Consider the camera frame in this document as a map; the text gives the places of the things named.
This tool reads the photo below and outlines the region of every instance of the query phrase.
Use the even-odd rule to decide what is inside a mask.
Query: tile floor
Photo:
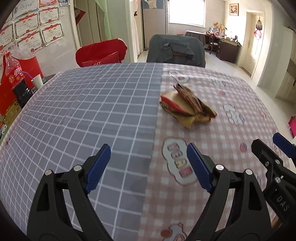
[[[138,62],[145,63],[147,60],[148,51],[144,51],[138,58]],[[252,79],[246,74],[240,67],[235,64],[221,61],[216,56],[215,53],[211,55],[205,53],[206,59],[206,69],[220,71],[222,73],[235,75],[246,81],[252,89],[256,92],[262,102],[265,104],[267,110],[274,119],[279,132],[290,142],[296,144],[296,138],[293,139],[288,126],[288,121],[291,115],[296,114],[296,106],[290,103],[284,102],[277,98],[271,98],[268,94],[268,90],[262,89],[256,86]],[[290,169],[296,173],[296,168],[292,161],[290,162]]]

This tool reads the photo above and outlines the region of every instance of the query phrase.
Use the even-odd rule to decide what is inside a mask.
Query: paper cup
[[[41,75],[37,75],[34,79],[31,80],[33,85],[36,87],[36,89],[40,89],[43,86]]]

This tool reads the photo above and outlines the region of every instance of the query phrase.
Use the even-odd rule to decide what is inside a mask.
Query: green curtain
[[[105,26],[106,38],[107,40],[110,40],[112,39],[112,36],[111,36],[111,29],[110,29],[108,9],[107,9],[107,0],[94,0],[94,1],[104,12],[104,26]]]

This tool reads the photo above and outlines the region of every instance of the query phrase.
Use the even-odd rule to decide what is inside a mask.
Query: plastic bottle
[[[6,70],[5,75],[7,76],[13,93],[17,97],[17,101],[21,108],[23,108],[29,99],[33,96],[32,91],[28,88],[24,74],[21,73],[22,67],[19,61],[11,56],[8,52],[6,56]]]

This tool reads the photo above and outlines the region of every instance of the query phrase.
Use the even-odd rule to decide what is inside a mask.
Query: brown food wrapper
[[[210,122],[211,118],[217,116],[215,111],[198,99],[186,86],[177,84],[174,88],[176,91],[160,96],[160,105],[185,128],[190,129],[196,122]]]

